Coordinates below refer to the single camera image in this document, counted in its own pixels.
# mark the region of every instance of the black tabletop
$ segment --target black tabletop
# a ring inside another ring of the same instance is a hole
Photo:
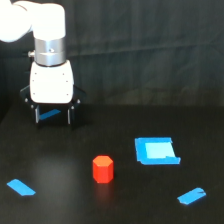
[[[74,130],[63,111],[36,127],[14,103],[0,125],[0,223],[223,223],[223,108],[83,105],[76,117]],[[171,137],[181,164],[137,162],[138,137]],[[114,161],[109,184],[93,179],[98,155]],[[36,194],[20,196],[13,179]],[[196,187],[206,197],[180,204]]]

